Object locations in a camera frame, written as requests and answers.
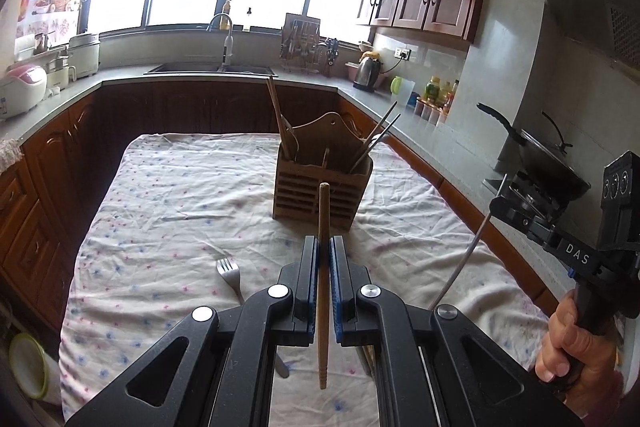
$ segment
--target cooking pot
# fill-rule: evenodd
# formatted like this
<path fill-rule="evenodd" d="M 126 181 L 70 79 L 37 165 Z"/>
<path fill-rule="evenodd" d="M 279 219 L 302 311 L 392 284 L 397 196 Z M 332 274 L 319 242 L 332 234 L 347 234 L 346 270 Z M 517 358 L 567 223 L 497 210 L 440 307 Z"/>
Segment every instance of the cooking pot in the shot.
<path fill-rule="evenodd" d="M 566 153 L 565 149 L 572 147 L 572 145 L 564 142 L 558 126 L 547 114 L 542 113 L 545 118 L 551 121 L 560 136 L 561 144 L 556 148 L 558 153 L 542 145 L 528 132 L 524 130 L 517 131 L 509 120 L 493 107 L 484 105 L 484 103 L 478 103 L 477 107 L 479 110 L 494 117 L 507 130 L 511 139 L 518 144 L 520 159 L 526 173 L 536 185 L 546 190 L 549 196 L 556 198 L 561 204 L 567 204 L 569 201 L 577 200 L 591 188 L 590 184 L 580 178 L 564 162 L 562 155 Z"/>

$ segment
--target electric kettle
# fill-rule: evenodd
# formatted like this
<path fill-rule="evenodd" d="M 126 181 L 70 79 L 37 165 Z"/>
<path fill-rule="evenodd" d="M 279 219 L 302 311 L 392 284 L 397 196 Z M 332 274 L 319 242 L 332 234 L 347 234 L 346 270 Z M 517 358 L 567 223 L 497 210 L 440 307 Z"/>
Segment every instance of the electric kettle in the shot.
<path fill-rule="evenodd" d="M 356 79 L 353 83 L 353 87 L 362 89 L 364 91 L 373 92 L 373 86 L 378 79 L 380 73 L 380 66 L 382 64 L 376 58 L 365 57 L 360 61 L 358 72 L 356 73 Z"/>

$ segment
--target kitchen counter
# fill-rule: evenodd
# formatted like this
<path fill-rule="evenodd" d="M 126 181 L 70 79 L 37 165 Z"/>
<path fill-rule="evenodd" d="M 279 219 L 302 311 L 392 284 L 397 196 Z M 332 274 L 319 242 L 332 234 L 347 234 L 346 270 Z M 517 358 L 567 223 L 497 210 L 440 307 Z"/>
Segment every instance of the kitchen counter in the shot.
<path fill-rule="evenodd" d="M 264 82 L 263 77 L 221 76 L 207 73 L 144 74 L 157 65 L 105 69 L 94 76 L 71 83 L 59 95 L 40 102 L 29 112 L 1 122 L 0 139 L 15 139 L 22 144 L 60 112 L 98 89 L 102 84 L 162 82 L 176 80 L 176 78 L 183 78 L 185 81 Z M 379 120 L 391 104 L 389 94 L 355 89 L 348 80 L 343 78 L 326 78 L 320 74 L 290 72 L 277 67 L 273 70 L 278 75 L 276 85 L 306 84 L 314 89 L 335 89 L 341 97 L 375 120 Z M 460 145 L 455 140 L 454 132 L 446 124 L 436 127 L 414 115 L 410 108 L 405 108 L 391 133 L 442 174 L 483 214 L 488 211 L 489 202 L 494 195 L 482 185 L 482 180 L 496 178 L 499 175 Z M 562 264 L 550 254 L 545 253 L 542 248 L 504 223 L 494 220 L 494 225 L 537 272 L 556 298 L 560 298 L 573 286 Z"/>

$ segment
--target power cord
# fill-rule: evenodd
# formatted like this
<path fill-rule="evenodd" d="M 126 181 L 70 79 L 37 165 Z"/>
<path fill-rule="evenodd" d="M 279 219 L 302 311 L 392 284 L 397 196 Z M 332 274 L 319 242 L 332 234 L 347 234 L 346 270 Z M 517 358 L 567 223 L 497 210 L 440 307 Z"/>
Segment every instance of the power cord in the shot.
<path fill-rule="evenodd" d="M 402 58 L 398 58 L 398 61 L 396 62 L 396 65 L 393 68 L 391 68 L 391 70 L 395 70 L 396 66 L 398 66 L 398 64 L 400 64 L 400 62 L 402 62 Z M 388 73 L 391 70 L 380 71 L 380 74 Z"/>

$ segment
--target bowl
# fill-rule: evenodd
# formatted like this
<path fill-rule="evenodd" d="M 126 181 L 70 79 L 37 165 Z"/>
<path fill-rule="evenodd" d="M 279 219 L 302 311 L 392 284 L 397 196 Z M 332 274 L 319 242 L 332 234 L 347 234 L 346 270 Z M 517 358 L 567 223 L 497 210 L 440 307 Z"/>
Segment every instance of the bowl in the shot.
<path fill-rule="evenodd" d="M 371 43 L 369 41 L 360 41 L 358 42 L 358 47 L 360 48 L 361 52 L 372 52 L 373 51 L 373 46 L 371 45 Z"/>

